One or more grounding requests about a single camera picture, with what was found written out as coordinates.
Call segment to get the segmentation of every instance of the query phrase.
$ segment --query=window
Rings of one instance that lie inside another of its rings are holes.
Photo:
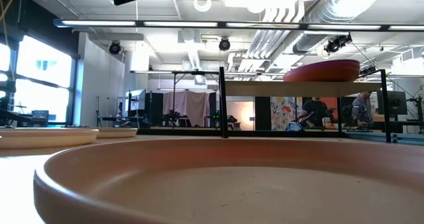
[[[71,56],[29,36],[19,43],[17,73],[62,87],[71,81]]]
[[[49,122],[71,122],[67,117],[72,110],[73,63],[71,56],[25,36],[19,43],[13,110],[24,114],[48,111]]]
[[[8,46],[0,44],[0,70],[9,71],[11,62],[11,50]]]
[[[48,111],[49,122],[66,122],[69,91],[65,88],[49,87],[28,80],[16,80],[15,105],[18,113],[28,114],[36,110]]]

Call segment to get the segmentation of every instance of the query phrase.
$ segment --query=clay plant saucer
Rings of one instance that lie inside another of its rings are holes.
[[[0,148],[76,146],[95,141],[98,133],[95,129],[0,129]]]
[[[285,82],[353,82],[360,73],[356,60],[333,60],[301,66],[286,73]]]
[[[46,223],[422,223],[424,148],[264,139],[77,147],[34,174]]]
[[[137,135],[137,128],[96,128],[100,131],[98,139],[131,138]]]

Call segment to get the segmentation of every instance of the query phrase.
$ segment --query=yellow cable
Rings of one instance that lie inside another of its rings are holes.
[[[11,6],[11,4],[12,4],[12,2],[13,2],[13,0],[10,0],[10,1],[7,3],[7,5],[6,5],[6,7],[5,7],[5,10],[1,13],[0,20],[2,20],[2,19],[3,19],[3,17],[6,15],[7,11],[9,10],[9,7],[10,7],[10,6]]]
[[[4,13],[3,0],[0,0],[0,7],[1,7],[1,14],[3,14]],[[9,47],[9,41],[7,39],[7,29],[6,29],[6,17],[3,18],[3,30],[5,33],[6,46]]]

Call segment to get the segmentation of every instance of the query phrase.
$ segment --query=pink curtain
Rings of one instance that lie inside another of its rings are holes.
[[[164,94],[163,114],[172,110],[173,93]],[[204,117],[209,115],[209,93],[180,91],[175,92],[175,111],[187,115],[192,126],[204,126]]]

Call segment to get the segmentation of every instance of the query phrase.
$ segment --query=man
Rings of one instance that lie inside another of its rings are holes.
[[[322,128],[323,118],[326,117],[327,110],[327,105],[320,101],[319,97],[312,97],[303,104],[299,120],[303,127]]]
[[[372,91],[363,91],[352,103],[352,119],[359,127],[372,123],[371,96]]]

